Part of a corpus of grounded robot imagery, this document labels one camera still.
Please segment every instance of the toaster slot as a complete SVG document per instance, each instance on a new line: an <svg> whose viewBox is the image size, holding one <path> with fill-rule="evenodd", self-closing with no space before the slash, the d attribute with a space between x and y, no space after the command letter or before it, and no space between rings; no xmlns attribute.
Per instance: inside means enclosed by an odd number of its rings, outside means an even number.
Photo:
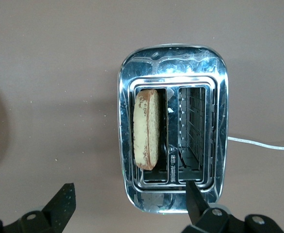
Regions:
<svg viewBox="0 0 284 233"><path fill-rule="evenodd" d="M159 155L156 166L151 171L143 171L145 183L166 183L167 171L167 91L156 89L159 95Z"/></svg>
<svg viewBox="0 0 284 233"><path fill-rule="evenodd" d="M205 163L205 88L180 88L179 181L201 181Z"/></svg>

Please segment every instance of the bread crust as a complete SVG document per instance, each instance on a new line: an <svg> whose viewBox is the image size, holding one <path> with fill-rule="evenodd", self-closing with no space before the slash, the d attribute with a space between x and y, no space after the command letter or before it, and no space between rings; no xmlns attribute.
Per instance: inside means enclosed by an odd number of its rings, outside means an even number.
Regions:
<svg viewBox="0 0 284 233"><path fill-rule="evenodd" d="M151 104L154 104L156 108L155 110L157 110L158 113L158 93L155 89L142 90L137 94L136 103L134 106L134 114L133 114L134 156L135 156L136 165L144 170L152 170L158 161L158 143L157 145L155 145L155 147L157 148L150 147L150 144L152 143L150 142L151 138L150 105ZM156 133L154 132L159 131L158 119L152 119L152 121L155 122L154 123L155 128L151 129L151 131L153 132L153 135L156 135Z"/></svg>

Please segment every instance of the toaster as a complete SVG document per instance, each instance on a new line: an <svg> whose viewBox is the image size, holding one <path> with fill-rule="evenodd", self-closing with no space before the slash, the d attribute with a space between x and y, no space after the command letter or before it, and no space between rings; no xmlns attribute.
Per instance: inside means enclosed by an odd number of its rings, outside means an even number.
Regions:
<svg viewBox="0 0 284 233"><path fill-rule="evenodd" d="M136 166L133 111L136 95L156 89L160 101L158 162ZM138 209L187 213L186 181L205 201L222 192L228 127L226 65L213 49L167 44L139 49L118 74L118 131L126 194Z"/></svg>

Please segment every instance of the gray table surface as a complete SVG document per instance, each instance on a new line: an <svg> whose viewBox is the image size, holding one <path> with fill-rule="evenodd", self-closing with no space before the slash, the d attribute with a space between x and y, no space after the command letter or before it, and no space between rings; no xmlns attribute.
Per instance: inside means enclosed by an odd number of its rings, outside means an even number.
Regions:
<svg viewBox="0 0 284 233"><path fill-rule="evenodd" d="M178 233L187 215L152 215L125 195L117 73L135 49L218 51L229 72L229 135L284 146L284 1L0 1L0 218L45 205L74 182L64 232ZM228 142L220 204L284 230L284 151Z"/></svg>

